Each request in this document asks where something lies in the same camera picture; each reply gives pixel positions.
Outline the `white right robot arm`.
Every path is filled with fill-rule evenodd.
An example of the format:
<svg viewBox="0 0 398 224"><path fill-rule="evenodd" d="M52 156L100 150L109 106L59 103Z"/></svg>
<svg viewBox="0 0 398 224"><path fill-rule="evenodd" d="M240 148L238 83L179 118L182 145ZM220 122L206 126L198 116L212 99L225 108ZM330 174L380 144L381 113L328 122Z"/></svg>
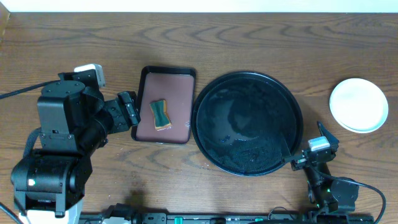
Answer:
<svg viewBox="0 0 398 224"><path fill-rule="evenodd" d="M303 170L307 177L308 199L320 214L347 215L355 211L359 187L346 177L333 177L327 166L336 157L339 140L321 122L320 137L308 141L300 154L284 158L293 171Z"/></svg>

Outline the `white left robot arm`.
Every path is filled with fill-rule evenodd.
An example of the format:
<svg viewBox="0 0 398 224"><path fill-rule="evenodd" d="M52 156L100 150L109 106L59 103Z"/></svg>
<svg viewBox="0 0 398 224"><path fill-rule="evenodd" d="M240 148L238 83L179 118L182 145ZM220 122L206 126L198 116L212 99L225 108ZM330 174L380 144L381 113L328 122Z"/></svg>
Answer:
<svg viewBox="0 0 398 224"><path fill-rule="evenodd" d="M92 72L62 73L37 100L40 128L31 132L11 172L18 223L78 223L90 157L108 135L138 125L136 93L104 100Z"/></svg>

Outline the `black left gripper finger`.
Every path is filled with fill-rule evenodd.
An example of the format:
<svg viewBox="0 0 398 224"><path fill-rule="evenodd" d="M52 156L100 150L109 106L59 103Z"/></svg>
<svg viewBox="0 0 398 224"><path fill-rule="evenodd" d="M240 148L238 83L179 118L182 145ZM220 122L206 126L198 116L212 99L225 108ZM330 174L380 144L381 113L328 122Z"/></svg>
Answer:
<svg viewBox="0 0 398 224"><path fill-rule="evenodd" d="M119 109L121 111L121 115L117 118L117 121L114 122L116 127L116 132L125 132L130 129L131 121L129 120L129 116L126 110L125 105L123 104L123 93L118 93L117 97Z"/></svg>
<svg viewBox="0 0 398 224"><path fill-rule="evenodd" d="M123 104L126 107L132 126L137 126L140 122L139 112L136 108L136 100L137 95L134 91L126 91L123 93Z"/></svg>

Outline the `green and yellow sponge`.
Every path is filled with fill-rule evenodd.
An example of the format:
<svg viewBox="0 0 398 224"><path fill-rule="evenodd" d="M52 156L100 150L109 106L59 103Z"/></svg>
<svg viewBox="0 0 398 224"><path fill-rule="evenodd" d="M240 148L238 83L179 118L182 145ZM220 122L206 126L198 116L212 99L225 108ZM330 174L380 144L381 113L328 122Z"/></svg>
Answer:
<svg viewBox="0 0 398 224"><path fill-rule="evenodd" d="M165 100L150 103L150 110L154 116L154 126L157 131L168 129L172 122L167 114L167 102Z"/></svg>

